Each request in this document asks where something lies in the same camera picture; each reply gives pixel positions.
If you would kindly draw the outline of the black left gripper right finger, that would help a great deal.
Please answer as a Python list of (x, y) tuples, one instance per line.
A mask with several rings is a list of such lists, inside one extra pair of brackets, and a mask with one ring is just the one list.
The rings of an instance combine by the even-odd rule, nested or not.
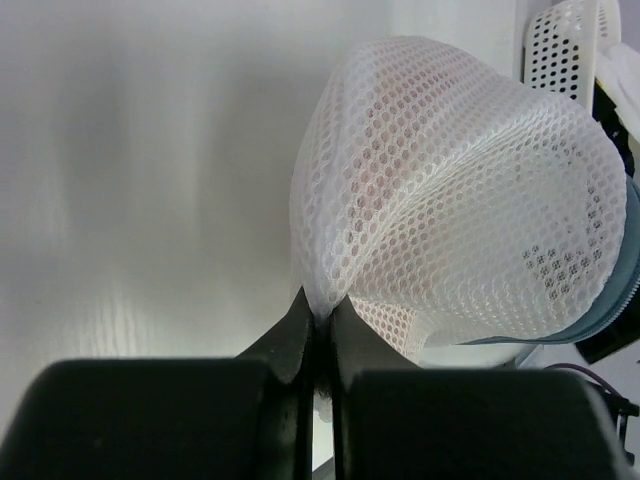
[(355, 312), (328, 327), (340, 479), (627, 479), (601, 397), (575, 375), (422, 369)]

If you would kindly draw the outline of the white mesh laundry bag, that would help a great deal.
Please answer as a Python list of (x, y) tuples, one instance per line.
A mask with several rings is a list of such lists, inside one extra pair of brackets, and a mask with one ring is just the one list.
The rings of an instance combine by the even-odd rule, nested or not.
[(578, 103), (454, 46), (354, 47), (291, 183), (292, 267), (313, 314), (343, 300), (401, 355), (565, 344), (639, 286), (639, 190)]

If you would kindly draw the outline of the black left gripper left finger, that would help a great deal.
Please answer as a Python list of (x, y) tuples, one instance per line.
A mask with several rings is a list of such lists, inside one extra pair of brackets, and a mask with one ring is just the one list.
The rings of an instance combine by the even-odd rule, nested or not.
[(74, 359), (30, 384), (1, 446), (5, 479), (307, 479), (313, 316), (233, 358)]

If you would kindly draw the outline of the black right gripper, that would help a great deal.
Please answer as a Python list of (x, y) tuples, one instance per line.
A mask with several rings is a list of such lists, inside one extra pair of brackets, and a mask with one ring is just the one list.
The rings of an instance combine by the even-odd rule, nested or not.
[[(594, 83), (592, 116), (616, 146), (627, 176), (636, 173), (635, 158), (629, 146), (630, 135), (623, 125), (616, 105), (598, 81)], [(597, 363), (639, 339), (639, 292), (636, 292), (620, 315), (596, 335), (576, 344), (587, 363)]]

